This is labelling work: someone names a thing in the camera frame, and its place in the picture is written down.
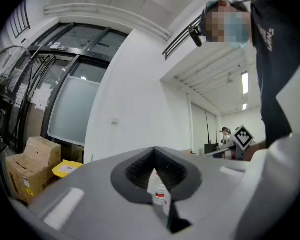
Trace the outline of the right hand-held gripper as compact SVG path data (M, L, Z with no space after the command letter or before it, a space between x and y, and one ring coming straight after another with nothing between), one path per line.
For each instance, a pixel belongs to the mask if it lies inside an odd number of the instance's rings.
M216 151L205 154L205 157L224 160L237 160L242 161L245 156L246 149L253 142L253 135L241 125L237 130L223 140L221 147Z

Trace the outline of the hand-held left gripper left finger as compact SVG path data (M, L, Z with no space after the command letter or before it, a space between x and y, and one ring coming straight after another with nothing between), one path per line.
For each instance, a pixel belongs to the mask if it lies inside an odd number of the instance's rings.
M136 161L150 148L111 156L76 169L49 186L29 206L30 225L44 240L165 240L169 231L156 215L152 197L144 189L133 190L121 173L120 189L132 198L144 195L145 203L133 203L113 186L113 170Z

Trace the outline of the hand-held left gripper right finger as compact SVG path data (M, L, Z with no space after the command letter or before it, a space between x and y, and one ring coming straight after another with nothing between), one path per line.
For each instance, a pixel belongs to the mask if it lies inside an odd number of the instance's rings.
M155 147L155 168L171 195L159 240L235 240L244 203L236 191L249 162Z

